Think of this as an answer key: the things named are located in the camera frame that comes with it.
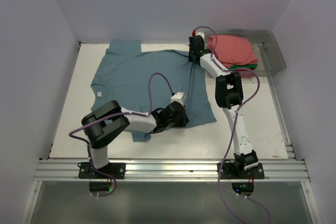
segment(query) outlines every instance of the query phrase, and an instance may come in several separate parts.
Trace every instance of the white table surface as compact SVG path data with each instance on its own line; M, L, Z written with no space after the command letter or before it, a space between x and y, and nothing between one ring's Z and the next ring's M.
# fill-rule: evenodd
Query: white table surface
M90 84L108 46L81 46L51 149L51 158L87 157L85 143L70 138L68 133L80 127L81 119L91 112L95 96ZM188 51L187 45L144 44L141 48L142 51ZM247 133L258 158L288 158L267 78L261 77L260 80L259 93L242 108ZM215 101L215 80L206 72L205 81L217 122L189 129L169 129L153 134L147 142L133 142L131 133L123 132L109 145L109 158L223 158L231 132L223 110ZM244 98L255 91L255 82L255 79L243 79ZM85 137L83 132L77 135ZM228 158L233 158L233 146Z

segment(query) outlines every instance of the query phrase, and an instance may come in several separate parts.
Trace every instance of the stack of folded clothes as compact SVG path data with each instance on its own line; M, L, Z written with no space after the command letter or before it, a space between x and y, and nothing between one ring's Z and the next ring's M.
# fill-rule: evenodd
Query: stack of folded clothes
M236 68L257 68L258 59L253 53L252 45L246 38L230 35L217 35L218 43L214 55L229 70ZM213 50L216 37L211 35L208 40L208 48ZM240 72L243 78L250 78L250 72Z

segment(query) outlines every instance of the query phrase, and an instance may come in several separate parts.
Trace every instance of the blue t-shirt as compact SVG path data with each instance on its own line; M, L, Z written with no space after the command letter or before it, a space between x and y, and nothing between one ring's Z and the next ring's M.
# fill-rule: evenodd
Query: blue t-shirt
M133 111L148 112L148 80L151 74L164 74L173 92L185 92L186 127L216 121L205 89L205 73L200 66L188 61L188 52L162 50L141 52L139 41L114 41L101 60L91 87L96 96L92 110L116 100L120 106ZM161 76L151 82L153 109L165 108L171 93ZM144 141L150 134L132 132L134 141Z

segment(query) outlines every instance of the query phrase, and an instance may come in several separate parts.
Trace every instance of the black mounting plate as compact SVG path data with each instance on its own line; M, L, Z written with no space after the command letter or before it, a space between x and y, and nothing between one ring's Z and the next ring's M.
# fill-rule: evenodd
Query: black mounting plate
M217 172L219 172L221 164L217 164ZM221 172L221 179L250 179L251 175L254 174L254 179L264 179L264 169L261 163L258 166L251 169L245 170L238 174L234 168L234 163L225 162L223 165L223 171Z
M82 179L99 179L106 178L106 176L96 173L89 162L82 162L78 164L79 174L78 178ZM115 179L124 179L126 164L125 163L109 163L103 168L99 169L103 173L112 174Z

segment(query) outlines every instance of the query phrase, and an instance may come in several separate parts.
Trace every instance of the robotic arm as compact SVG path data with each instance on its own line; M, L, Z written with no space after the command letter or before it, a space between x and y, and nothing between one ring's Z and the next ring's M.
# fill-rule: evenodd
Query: robotic arm
M216 79L216 103L227 117L231 130L235 121L236 111L243 102L243 87L238 72L230 72L216 57L212 57L209 50L205 49L202 33L189 38L189 61L204 68ZM258 166L258 158L247 136L243 113L239 111L234 133L235 166L238 171L244 171Z
M120 107L117 101L110 101L86 115L81 121L83 126L107 115L121 114L110 122L97 123L84 129L90 141L95 168L101 169L109 164L108 145L124 130L155 134L170 126L184 127L189 122L185 113L185 98L184 92L178 92L171 97L171 103L166 108L156 109L151 114L127 110Z

